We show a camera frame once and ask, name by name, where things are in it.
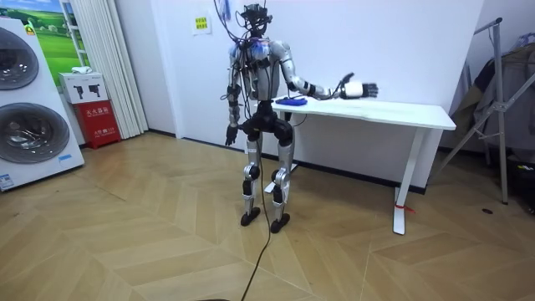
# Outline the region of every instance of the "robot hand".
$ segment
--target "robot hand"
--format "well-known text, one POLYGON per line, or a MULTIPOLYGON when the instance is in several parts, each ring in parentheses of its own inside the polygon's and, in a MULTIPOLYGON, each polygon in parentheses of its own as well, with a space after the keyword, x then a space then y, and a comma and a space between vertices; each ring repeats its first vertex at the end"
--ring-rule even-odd
POLYGON ((376 98, 379 93, 377 84, 362 84, 360 82, 350 82, 354 74, 348 74, 342 79, 340 97, 342 99, 359 99, 365 97, 376 98))
POLYGON ((236 142, 237 136, 237 126, 228 125, 227 127, 227 141, 225 141, 225 146, 230 146, 236 142))

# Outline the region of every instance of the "herringbone parquet floor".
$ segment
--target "herringbone parquet floor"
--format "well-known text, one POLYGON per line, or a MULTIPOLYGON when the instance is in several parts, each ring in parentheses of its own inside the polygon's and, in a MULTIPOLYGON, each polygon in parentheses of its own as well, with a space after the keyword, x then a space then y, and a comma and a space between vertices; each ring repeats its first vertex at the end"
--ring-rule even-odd
MULTIPOLYGON (((267 238, 238 226, 243 154, 145 134, 84 157, 0 195, 0 300, 239 300, 267 238)), ((459 161, 410 195, 405 236, 393 189, 297 169, 248 300, 535 300, 535 218, 459 161)))

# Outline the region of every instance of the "desk top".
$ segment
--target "desk top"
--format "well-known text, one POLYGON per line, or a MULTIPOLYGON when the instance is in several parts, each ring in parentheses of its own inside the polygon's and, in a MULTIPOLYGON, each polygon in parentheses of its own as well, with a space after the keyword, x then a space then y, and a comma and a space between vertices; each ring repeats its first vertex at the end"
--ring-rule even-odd
POLYGON ((308 100, 306 105, 291 106, 273 103, 273 110, 299 114, 338 116, 439 130, 454 130, 456 128, 450 116, 439 105, 417 105, 365 99, 319 101, 312 97, 304 97, 308 100))

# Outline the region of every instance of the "white curtain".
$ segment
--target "white curtain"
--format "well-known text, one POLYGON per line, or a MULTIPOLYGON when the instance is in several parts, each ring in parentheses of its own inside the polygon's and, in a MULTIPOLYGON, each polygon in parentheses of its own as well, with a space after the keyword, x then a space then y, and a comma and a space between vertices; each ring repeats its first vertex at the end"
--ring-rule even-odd
POLYGON ((102 73, 123 139, 148 130, 115 0, 70 0, 91 68, 102 73))

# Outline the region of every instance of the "robot foot sole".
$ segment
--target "robot foot sole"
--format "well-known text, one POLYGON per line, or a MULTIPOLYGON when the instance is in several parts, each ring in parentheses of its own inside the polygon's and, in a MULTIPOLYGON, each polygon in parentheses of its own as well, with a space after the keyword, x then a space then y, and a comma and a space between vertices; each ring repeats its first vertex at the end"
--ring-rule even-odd
POLYGON ((254 207, 252 210, 251 210, 251 214, 244 214, 242 216, 242 220, 241 220, 241 224, 242 226, 244 227, 247 227, 249 226, 249 224, 254 221, 255 218, 257 218, 257 216, 260 214, 260 208, 258 207, 254 207))
POLYGON ((287 213, 283 214, 283 217, 280 221, 273 221, 271 224, 271 233, 279 233, 281 229, 286 226, 286 224, 290 222, 290 215, 287 213))

